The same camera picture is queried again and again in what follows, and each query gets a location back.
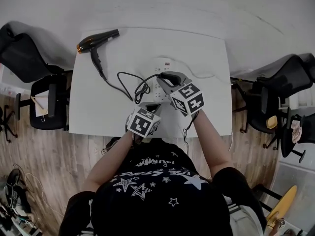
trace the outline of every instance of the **paper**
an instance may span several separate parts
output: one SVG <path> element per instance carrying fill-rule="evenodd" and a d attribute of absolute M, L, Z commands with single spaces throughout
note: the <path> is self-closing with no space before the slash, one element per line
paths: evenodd
<path fill-rule="evenodd" d="M 37 102 L 35 104 L 36 117 L 46 115 L 48 113 L 48 90 L 36 94 L 35 101 Z"/>

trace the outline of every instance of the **fiducial marker cube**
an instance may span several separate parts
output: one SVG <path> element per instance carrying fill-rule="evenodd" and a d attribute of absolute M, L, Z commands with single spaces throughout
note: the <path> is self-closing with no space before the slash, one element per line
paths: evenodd
<path fill-rule="evenodd" d="M 146 138 L 156 131 L 161 118 L 143 108 L 135 107 L 127 129 Z"/>
<path fill-rule="evenodd" d="M 170 97 L 176 109 L 190 116 L 205 105 L 202 91 L 193 83 L 184 85 L 177 91 L 171 93 Z"/>

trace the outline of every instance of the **power strip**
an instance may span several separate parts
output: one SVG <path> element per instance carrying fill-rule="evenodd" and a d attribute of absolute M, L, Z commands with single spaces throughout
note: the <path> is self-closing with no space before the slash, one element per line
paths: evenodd
<path fill-rule="evenodd" d="M 154 58 L 153 73 L 162 73 L 168 71 L 176 71 L 175 61 L 168 58 Z M 154 102 L 170 102 L 167 94 L 163 91 L 156 78 L 153 79 L 153 101 Z"/>

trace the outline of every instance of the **hair dryer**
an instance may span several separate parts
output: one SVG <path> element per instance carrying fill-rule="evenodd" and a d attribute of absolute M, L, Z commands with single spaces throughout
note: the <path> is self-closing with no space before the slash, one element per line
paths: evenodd
<path fill-rule="evenodd" d="M 81 40 L 81 42 L 77 45 L 78 53 L 91 53 L 91 59 L 98 70 L 100 76 L 107 82 L 107 79 L 104 75 L 103 68 L 100 64 L 100 60 L 98 58 L 97 49 L 101 45 L 107 43 L 108 41 L 119 37 L 119 31 L 117 29 L 110 30 L 108 32 L 94 34 L 91 36 L 86 37 L 85 39 Z"/>

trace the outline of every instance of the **black t-shirt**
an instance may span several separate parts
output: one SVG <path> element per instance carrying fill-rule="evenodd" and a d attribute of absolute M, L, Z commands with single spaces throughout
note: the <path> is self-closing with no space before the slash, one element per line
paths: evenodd
<path fill-rule="evenodd" d="M 228 236 L 232 231 L 223 195 L 251 207 L 265 229 L 259 201 L 238 170 L 222 169 L 209 182 L 176 145 L 153 139 L 131 149 L 114 178 L 96 193 L 80 192 L 69 200 L 59 235 Z"/>

